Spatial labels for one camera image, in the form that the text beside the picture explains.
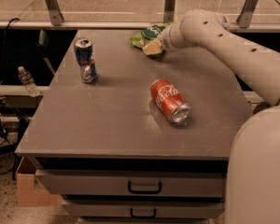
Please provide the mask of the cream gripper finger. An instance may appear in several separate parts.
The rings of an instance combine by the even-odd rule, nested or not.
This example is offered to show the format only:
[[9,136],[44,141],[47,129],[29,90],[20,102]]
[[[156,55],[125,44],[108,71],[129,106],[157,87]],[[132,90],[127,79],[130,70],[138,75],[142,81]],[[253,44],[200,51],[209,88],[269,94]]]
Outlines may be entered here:
[[162,43],[159,39],[155,39],[142,47],[146,55],[157,55],[163,52]]

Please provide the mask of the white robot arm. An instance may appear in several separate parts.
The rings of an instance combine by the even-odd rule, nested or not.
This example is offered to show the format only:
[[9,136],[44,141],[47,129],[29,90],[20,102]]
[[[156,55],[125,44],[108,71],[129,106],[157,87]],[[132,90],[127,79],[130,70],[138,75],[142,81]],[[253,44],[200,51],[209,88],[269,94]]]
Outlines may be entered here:
[[280,52],[231,33],[225,15],[203,9],[150,27],[143,51],[192,48],[212,54],[269,105],[241,119],[232,138],[224,224],[280,224]]

